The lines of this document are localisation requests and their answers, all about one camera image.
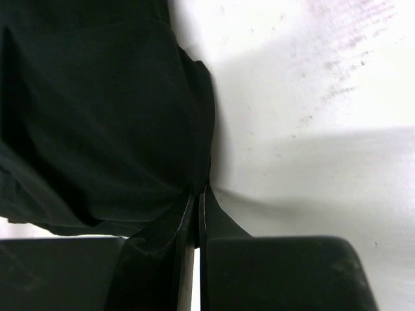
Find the black trousers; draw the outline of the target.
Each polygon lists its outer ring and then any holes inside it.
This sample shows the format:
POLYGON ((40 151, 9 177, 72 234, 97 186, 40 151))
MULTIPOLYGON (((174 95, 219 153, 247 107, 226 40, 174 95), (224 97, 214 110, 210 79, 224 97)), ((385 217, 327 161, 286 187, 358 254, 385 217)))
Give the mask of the black trousers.
POLYGON ((130 236, 204 190, 209 71, 167 1, 1 2, 1 216, 130 236))

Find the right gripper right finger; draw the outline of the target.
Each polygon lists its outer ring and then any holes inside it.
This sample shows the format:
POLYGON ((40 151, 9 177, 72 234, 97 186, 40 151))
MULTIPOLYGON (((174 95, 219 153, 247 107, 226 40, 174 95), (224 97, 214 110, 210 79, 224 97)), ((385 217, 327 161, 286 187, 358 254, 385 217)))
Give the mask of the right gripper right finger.
POLYGON ((200 195, 202 310, 376 310, 351 244, 333 236, 254 237, 200 195))

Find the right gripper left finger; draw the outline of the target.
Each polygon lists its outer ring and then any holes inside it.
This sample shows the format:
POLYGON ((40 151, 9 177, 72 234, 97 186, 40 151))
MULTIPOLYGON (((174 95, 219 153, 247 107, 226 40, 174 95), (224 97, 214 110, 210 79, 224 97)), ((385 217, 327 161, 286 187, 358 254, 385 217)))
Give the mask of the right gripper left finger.
POLYGON ((105 310, 190 310, 195 252, 195 198, 174 207, 121 249, 105 310))

